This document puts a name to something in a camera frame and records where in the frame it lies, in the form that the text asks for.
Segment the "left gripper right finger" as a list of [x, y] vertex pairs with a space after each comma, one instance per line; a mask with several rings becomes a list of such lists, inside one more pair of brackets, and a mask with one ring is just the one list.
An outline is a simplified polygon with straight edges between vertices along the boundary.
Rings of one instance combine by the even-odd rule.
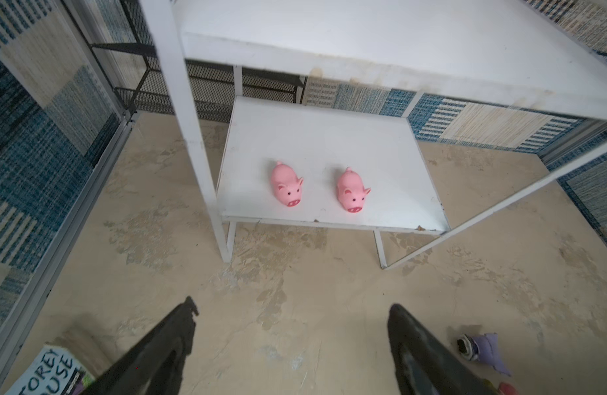
[[389, 310], [387, 334], [401, 394], [495, 393], [400, 304]]

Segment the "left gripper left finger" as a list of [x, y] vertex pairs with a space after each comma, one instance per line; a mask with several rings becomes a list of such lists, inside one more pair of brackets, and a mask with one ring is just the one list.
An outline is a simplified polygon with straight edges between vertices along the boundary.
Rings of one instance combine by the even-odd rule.
[[198, 314], [188, 296], [84, 393], [178, 394], [185, 361], [193, 350]]

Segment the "pink pig toy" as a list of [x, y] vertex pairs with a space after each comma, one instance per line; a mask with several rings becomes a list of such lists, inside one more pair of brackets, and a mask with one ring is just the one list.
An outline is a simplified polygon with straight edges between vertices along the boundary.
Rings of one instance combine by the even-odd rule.
[[371, 188], [364, 187], [361, 177], [351, 167], [346, 168], [336, 184], [337, 199], [349, 213], [361, 212], [370, 192]]
[[277, 161], [270, 177], [275, 198], [287, 207], [297, 206], [302, 199], [303, 178], [286, 164]]

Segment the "white two-tier shelf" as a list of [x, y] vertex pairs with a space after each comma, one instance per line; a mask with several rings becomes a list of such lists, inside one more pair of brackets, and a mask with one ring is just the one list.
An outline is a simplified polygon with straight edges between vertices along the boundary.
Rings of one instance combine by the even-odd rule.
[[607, 120], [607, 64], [519, 1], [144, 1], [221, 258], [225, 216], [186, 63], [284, 72]]

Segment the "purple figure toy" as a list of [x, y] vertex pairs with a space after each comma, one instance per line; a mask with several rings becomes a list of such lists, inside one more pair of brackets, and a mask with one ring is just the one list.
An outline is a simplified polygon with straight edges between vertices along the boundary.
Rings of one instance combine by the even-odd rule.
[[489, 365], [501, 375], [510, 376], [511, 372], [500, 355], [498, 340], [498, 334], [494, 332], [477, 336], [463, 334], [456, 344], [464, 359]]

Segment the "olive green figure toy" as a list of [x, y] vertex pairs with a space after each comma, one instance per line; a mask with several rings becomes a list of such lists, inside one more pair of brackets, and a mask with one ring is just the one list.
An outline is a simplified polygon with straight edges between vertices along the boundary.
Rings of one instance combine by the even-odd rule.
[[482, 380], [484, 386], [488, 388], [493, 394], [498, 395], [519, 395], [519, 391], [512, 386], [510, 383], [501, 382], [498, 386], [492, 384], [489, 380]]

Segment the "colourful children's book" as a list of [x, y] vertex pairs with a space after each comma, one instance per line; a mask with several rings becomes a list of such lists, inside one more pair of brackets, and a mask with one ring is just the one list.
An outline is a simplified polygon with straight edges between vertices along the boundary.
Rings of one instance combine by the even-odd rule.
[[68, 349], [45, 345], [6, 395], [75, 395], [92, 383], [91, 372]]

